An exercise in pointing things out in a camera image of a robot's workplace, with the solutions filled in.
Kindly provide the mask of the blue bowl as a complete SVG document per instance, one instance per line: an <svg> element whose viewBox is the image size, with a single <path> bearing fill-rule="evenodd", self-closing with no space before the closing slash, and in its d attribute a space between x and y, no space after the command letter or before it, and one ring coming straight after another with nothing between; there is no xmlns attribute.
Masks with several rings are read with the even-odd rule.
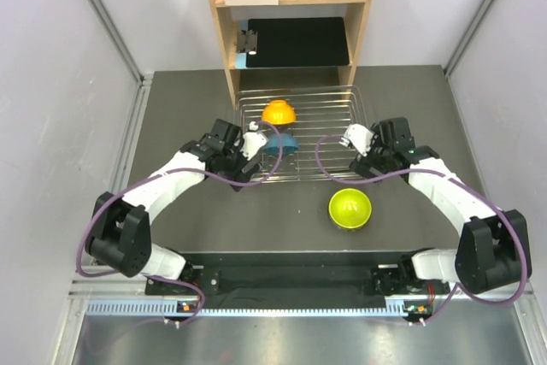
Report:
<svg viewBox="0 0 547 365"><path fill-rule="evenodd" d="M262 147L262 153L266 156L278 156L282 150L282 156L289 156L299 150L297 139L289 133L282 132L280 135L270 133L267 142Z"/></svg>

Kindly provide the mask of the orange bowl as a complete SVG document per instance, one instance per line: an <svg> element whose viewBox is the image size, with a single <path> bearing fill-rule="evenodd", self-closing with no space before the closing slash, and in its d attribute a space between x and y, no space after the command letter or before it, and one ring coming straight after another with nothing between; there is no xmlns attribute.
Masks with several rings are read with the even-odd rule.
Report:
<svg viewBox="0 0 547 365"><path fill-rule="evenodd" d="M296 119L295 109L284 99L270 101L262 111L262 120L275 126L289 125Z"/></svg>

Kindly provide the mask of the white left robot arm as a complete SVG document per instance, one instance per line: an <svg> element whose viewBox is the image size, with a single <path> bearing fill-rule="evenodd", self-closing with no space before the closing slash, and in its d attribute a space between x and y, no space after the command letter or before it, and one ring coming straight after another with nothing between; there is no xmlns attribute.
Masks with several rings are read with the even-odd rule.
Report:
<svg viewBox="0 0 547 365"><path fill-rule="evenodd" d="M184 144L148 179L122 193L100 196L83 249L128 278L138 274L160 276L173 292L189 291L193 272L185 268L186 259L181 254L152 243L152 222L180 195L209 176L230 180L233 190L240 190L260 170L257 164L248 171L244 168L267 142L256 124L243 132L235 124L216 120L210 132Z"/></svg>

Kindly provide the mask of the green bowl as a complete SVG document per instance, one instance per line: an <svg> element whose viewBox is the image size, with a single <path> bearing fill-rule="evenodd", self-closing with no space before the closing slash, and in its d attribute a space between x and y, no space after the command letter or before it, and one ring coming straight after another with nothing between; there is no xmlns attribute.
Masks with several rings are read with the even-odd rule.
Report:
<svg viewBox="0 0 547 365"><path fill-rule="evenodd" d="M330 220L336 227L354 232L368 223L373 206L363 191L344 188L331 196L327 210Z"/></svg>

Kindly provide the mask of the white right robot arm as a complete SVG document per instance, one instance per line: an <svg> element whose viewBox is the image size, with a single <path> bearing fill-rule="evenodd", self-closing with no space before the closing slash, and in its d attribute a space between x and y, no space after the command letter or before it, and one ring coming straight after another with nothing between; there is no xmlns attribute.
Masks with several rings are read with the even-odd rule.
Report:
<svg viewBox="0 0 547 365"><path fill-rule="evenodd" d="M454 250L417 250L402 258L398 279L405 291L419 292L430 280L457 283L473 294L527 282L532 264L524 215L503 211L470 190L436 151L416 144L406 118L370 128L352 124L342 144L357 152L351 171L365 179L402 177L456 229Z"/></svg>

